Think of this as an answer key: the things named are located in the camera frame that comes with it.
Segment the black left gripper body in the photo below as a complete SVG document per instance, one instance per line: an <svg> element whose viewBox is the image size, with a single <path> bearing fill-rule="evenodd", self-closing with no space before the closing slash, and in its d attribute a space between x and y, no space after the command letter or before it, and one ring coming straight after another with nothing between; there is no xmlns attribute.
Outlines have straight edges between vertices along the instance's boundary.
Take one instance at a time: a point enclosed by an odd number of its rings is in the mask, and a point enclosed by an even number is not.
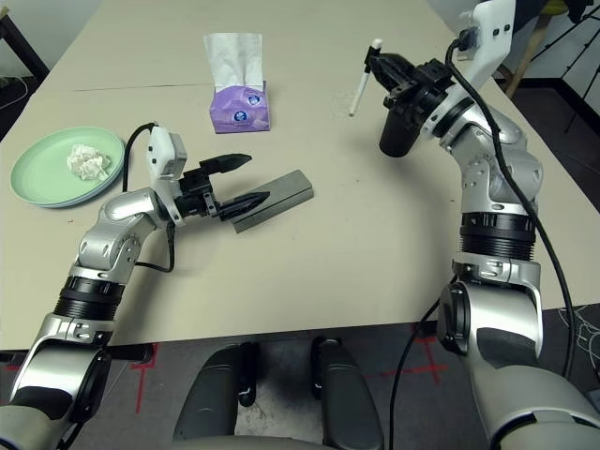
<svg viewBox="0 0 600 450"><path fill-rule="evenodd" d="M176 198L176 207L183 218L190 216L218 216L210 174L202 168L185 172L179 180L181 195Z"/></svg>

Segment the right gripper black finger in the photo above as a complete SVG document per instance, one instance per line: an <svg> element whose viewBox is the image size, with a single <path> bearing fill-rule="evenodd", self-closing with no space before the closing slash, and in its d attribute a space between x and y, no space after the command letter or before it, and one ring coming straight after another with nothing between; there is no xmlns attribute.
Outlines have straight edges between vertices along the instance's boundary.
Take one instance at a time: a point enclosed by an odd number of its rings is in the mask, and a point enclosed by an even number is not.
<svg viewBox="0 0 600 450"><path fill-rule="evenodd" d="M392 92L394 89L400 90L412 89L415 85L413 70L371 70L377 83L380 84L387 92Z"/></svg>
<svg viewBox="0 0 600 450"><path fill-rule="evenodd" d="M376 78L411 77L414 71L414 65L406 58L390 52L372 54L367 64Z"/></svg>

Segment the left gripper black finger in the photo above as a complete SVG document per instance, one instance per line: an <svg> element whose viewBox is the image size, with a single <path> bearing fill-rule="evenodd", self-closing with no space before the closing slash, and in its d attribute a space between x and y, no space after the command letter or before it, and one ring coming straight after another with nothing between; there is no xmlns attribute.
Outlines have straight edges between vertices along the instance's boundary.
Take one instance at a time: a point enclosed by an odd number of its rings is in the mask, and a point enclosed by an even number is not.
<svg viewBox="0 0 600 450"><path fill-rule="evenodd" d="M211 157L199 162L199 168L206 174L228 173L250 162L252 157L245 154L227 154Z"/></svg>
<svg viewBox="0 0 600 450"><path fill-rule="evenodd" d="M218 205L217 215L221 220L230 220L244 215L265 202L269 191L248 192Z"/></svg>

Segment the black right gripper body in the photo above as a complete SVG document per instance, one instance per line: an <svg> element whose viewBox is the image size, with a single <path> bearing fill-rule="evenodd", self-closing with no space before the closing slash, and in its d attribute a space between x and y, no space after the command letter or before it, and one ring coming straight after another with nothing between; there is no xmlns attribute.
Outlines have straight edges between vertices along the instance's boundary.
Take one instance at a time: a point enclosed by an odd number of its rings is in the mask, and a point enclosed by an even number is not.
<svg viewBox="0 0 600 450"><path fill-rule="evenodd" d="M386 96L383 105L389 110L432 111L446 97L446 90L454 83L449 68L438 59L414 66L415 85L412 89L394 89Z"/></svg>

